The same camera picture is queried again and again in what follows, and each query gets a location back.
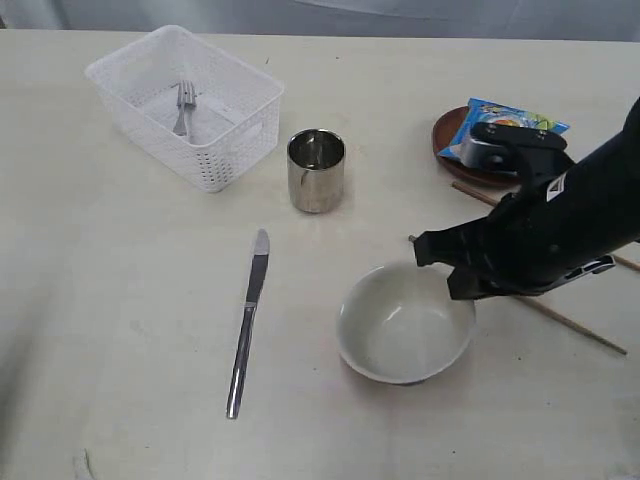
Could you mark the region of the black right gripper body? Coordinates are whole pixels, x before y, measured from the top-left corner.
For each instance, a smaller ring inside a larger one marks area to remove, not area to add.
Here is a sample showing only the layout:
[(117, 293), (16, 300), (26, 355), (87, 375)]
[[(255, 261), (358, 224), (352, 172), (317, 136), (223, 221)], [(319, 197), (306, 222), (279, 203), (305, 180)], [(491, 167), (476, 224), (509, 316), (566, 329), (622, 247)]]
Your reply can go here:
[(617, 248), (614, 210), (618, 177), (610, 170), (567, 172), (564, 190), (547, 200), (542, 190), (512, 198), (503, 209), (455, 227), (485, 227), (493, 266), (511, 263), (536, 295), (559, 278)]

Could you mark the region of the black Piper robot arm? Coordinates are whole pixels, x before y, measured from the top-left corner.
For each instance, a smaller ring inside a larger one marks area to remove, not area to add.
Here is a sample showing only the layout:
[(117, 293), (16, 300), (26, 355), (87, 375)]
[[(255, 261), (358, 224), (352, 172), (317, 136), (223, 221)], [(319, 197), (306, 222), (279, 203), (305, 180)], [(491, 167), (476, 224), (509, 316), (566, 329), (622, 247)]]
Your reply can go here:
[(470, 137), (514, 168), (520, 188), (485, 217), (413, 242), (418, 266), (443, 263), (454, 300), (538, 296), (613, 267), (639, 238), (639, 108), (579, 162), (548, 130), (476, 122)]

